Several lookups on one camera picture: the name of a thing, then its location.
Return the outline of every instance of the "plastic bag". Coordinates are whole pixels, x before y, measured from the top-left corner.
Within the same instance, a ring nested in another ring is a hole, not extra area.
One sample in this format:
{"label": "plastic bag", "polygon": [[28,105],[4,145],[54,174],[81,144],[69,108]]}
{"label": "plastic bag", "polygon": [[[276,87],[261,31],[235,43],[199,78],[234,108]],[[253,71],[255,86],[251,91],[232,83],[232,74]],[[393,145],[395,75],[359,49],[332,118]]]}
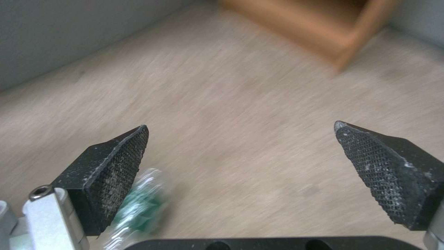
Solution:
{"label": "plastic bag", "polygon": [[161,171],[149,169],[136,177],[111,225],[104,232],[104,250],[122,250],[146,240],[158,226],[167,205]]}

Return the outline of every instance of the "textured gripper pad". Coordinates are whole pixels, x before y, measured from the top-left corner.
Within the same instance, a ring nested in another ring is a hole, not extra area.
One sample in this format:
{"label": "textured gripper pad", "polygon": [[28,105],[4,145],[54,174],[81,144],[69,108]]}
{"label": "textured gripper pad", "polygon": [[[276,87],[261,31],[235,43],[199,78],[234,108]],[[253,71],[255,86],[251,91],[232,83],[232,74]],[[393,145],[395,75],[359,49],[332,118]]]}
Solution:
{"label": "textured gripper pad", "polygon": [[85,234],[100,235],[130,190],[148,142],[145,125],[89,146],[52,183],[68,191]]}
{"label": "textured gripper pad", "polygon": [[337,121],[336,138],[390,219],[426,230],[444,195],[444,164],[410,141]]}

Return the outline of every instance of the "beige floor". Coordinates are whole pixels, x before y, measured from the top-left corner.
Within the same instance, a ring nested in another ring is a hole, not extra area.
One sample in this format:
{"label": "beige floor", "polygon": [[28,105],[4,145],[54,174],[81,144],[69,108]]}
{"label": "beige floor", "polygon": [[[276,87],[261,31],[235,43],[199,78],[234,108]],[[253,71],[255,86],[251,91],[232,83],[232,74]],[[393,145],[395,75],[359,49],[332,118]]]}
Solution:
{"label": "beige floor", "polygon": [[0,94],[0,199],[15,211],[88,145],[139,124],[164,170],[157,237],[386,235],[394,225],[333,134],[335,120],[444,160],[443,52],[383,31],[343,74],[214,4]]}

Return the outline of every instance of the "green object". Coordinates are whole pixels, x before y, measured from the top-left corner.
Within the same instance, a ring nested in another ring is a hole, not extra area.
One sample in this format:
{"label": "green object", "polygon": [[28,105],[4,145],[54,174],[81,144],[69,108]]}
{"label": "green object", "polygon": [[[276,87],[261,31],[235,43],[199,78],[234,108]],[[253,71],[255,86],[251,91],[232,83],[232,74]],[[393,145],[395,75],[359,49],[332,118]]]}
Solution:
{"label": "green object", "polygon": [[161,172],[149,169],[132,186],[109,228],[104,250],[121,250],[142,236],[147,238],[158,226],[166,206]]}

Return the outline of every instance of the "wall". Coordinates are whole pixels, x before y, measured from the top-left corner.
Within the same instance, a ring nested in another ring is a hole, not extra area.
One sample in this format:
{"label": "wall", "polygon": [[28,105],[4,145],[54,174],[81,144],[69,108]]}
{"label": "wall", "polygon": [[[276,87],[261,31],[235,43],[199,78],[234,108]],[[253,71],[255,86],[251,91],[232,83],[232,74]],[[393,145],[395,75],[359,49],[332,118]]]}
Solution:
{"label": "wall", "polygon": [[391,25],[444,48],[444,0],[404,0]]}
{"label": "wall", "polygon": [[116,42],[192,0],[2,0],[0,91]]}

